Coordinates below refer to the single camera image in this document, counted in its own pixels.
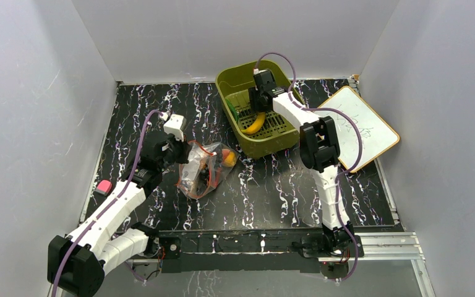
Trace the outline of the yellow toy banana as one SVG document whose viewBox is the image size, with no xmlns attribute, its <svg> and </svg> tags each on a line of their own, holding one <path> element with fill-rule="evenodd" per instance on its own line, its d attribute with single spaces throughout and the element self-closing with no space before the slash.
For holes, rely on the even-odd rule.
<svg viewBox="0 0 475 297">
<path fill-rule="evenodd" d="M 255 121 L 246 129 L 242 129 L 241 132 L 246 135 L 252 135 L 252 134 L 257 133 L 263 127 L 265 119 L 266 119 L 265 112 L 257 113 L 257 117 Z"/>
</svg>

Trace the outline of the clear zip bag orange zipper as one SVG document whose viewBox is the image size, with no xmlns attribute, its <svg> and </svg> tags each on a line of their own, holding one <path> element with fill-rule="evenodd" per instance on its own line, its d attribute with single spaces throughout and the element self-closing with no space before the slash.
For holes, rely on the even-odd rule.
<svg viewBox="0 0 475 297">
<path fill-rule="evenodd" d="M 187 163 L 179 165 L 176 186 L 190 199 L 200 199 L 224 181 L 238 161 L 238 153 L 221 142 L 200 145 L 188 142 Z"/>
</svg>

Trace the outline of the black toy grape bunch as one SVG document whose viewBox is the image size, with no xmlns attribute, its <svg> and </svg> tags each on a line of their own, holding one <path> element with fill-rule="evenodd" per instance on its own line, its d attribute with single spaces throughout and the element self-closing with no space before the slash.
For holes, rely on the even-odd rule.
<svg viewBox="0 0 475 297">
<path fill-rule="evenodd" d="M 190 199 L 200 199 L 217 187 L 216 170 L 210 158 L 179 165 L 178 188 Z"/>
</svg>

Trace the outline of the orange toy fruit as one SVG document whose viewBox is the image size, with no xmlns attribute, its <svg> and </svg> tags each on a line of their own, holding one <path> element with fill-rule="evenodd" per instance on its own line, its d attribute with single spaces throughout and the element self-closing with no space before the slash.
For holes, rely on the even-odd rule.
<svg viewBox="0 0 475 297">
<path fill-rule="evenodd" d="M 230 149 L 224 148 L 222 150 L 222 158 L 223 158 L 222 165 L 224 167 L 232 168 L 235 166 L 237 162 L 236 152 Z"/>
</svg>

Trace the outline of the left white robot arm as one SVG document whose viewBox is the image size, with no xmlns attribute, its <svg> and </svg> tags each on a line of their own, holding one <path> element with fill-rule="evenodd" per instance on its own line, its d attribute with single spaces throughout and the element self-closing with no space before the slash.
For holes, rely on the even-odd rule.
<svg viewBox="0 0 475 297">
<path fill-rule="evenodd" d="M 125 235 L 113 235 L 162 182 L 167 167 L 188 162 L 190 150 L 187 139 L 173 133 L 140 138 L 131 166 L 106 200 L 74 231 L 49 243 L 47 279 L 53 296 L 59 288 L 76 296 L 94 296 L 105 276 L 132 256 L 157 255 L 157 232 L 141 223 Z"/>
</svg>

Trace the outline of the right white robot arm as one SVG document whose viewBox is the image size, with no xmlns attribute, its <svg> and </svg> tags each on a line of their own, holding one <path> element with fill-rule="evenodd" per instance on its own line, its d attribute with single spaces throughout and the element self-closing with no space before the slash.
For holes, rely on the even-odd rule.
<svg viewBox="0 0 475 297">
<path fill-rule="evenodd" d="M 322 207 L 322 235 L 305 236 L 293 243 L 304 257 L 353 256 L 360 245 L 340 197 L 340 142 L 332 117 L 321 117 L 303 107 L 289 90 L 279 86 L 269 69 L 253 71 L 251 104 L 274 111 L 299 129 L 300 158 L 315 181 Z"/>
</svg>

